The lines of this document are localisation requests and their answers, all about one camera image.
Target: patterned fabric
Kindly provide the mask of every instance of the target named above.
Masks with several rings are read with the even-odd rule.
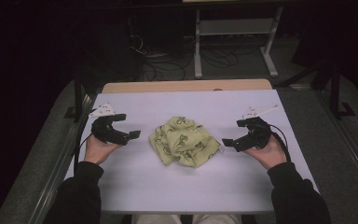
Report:
[[[193,119],[172,117],[149,136],[150,143],[165,165],[177,161],[184,166],[200,167],[220,144]]]

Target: yellow-green fabric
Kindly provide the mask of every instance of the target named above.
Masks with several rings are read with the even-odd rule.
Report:
[[[193,119],[172,117],[149,136],[150,143],[165,165],[177,161],[182,165],[200,167],[209,160],[220,144]]]

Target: light-colored pants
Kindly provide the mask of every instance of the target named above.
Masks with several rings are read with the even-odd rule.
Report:
[[[182,224],[180,215],[132,215],[132,224]],[[193,215],[193,224],[242,224],[241,215]]]

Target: hand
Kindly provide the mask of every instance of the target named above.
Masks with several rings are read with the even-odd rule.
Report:
[[[286,157],[278,140],[271,135],[263,148],[249,148],[243,151],[257,159],[267,170],[286,162]]]
[[[122,145],[103,143],[92,134],[86,143],[86,155],[84,156],[84,161],[89,161],[99,165],[119,147],[122,147]]]

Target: crumpled cloth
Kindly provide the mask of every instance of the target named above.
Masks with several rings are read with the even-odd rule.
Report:
[[[200,167],[220,148],[202,125],[193,119],[172,117],[149,136],[157,156],[165,165],[177,161],[184,166]]]

